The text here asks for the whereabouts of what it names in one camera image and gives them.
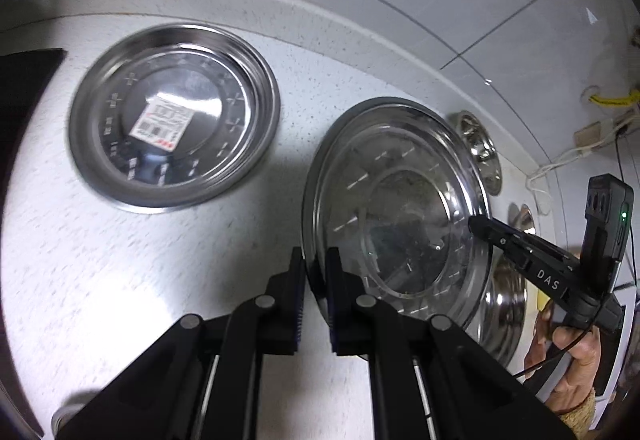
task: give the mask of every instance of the yellow sleeve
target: yellow sleeve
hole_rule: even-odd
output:
[[[591,388],[589,396],[584,399],[584,402],[569,413],[560,415],[560,420],[562,420],[567,426],[569,426],[569,428],[571,428],[571,431],[573,431],[577,436],[578,440],[580,440],[587,434],[589,426],[591,425],[591,422],[593,422],[595,412],[596,392],[593,388]]]

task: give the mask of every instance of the yellow cable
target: yellow cable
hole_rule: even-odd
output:
[[[640,102],[640,90],[633,89],[629,92],[628,96],[622,96],[619,98],[606,98],[599,94],[592,94],[589,97],[589,102],[598,104],[604,107],[631,107],[635,103]]]

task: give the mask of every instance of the metal dish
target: metal dish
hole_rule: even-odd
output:
[[[462,111],[456,117],[456,130],[476,159],[480,177],[488,194],[497,196],[502,190],[502,168],[495,146],[478,118]]]
[[[400,98],[348,110],[318,148],[303,198],[303,250],[325,317],[324,254],[337,246],[343,268],[399,312],[468,324],[491,264],[491,248],[468,230],[471,214],[489,215],[484,187],[442,118]]]
[[[536,233],[529,207],[523,205],[512,227]],[[527,310],[527,282],[501,256],[479,309],[479,343],[494,359],[507,366],[515,353]]]
[[[82,177],[121,208],[159,213],[220,194],[269,146],[275,78],[237,36],[164,25],[130,36],[89,70],[69,115]]]

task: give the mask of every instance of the human hand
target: human hand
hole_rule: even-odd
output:
[[[549,301],[545,309],[538,314],[531,346],[524,359],[525,369],[545,360],[552,310],[553,303]],[[582,330],[576,328],[558,327],[554,330],[553,342],[558,348],[563,349],[576,340],[581,333]],[[557,414],[567,413],[580,406],[593,387],[593,380],[600,365],[598,327],[592,327],[580,342],[569,350],[569,353],[573,357],[572,362],[545,402],[546,406]]]

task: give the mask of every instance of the speckled countertop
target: speckled countertop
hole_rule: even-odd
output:
[[[51,438],[53,412],[98,391],[187,312],[230,312],[287,268],[300,242],[306,170],[331,123],[350,106],[399,89],[328,57],[234,30],[273,68],[280,124],[266,157],[235,188],[188,210],[140,215],[97,197],[66,144],[76,87],[109,46],[166,18],[88,15],[11,30],[0,53],[60,46],[68,55],[38,104],[18,152],[4,208],[2,308],[18,376]],[[535,207],[524,174],[503,159],[492,210]],[[537,220],[553,239],[549,217]],[[524,336],[530,337],[532,321]],[[522,365],[521,344],[512,366]],[[331,353],[328,329],[306,294],[300,352],[265,359],[261,439],[372,438],[367,364]]]

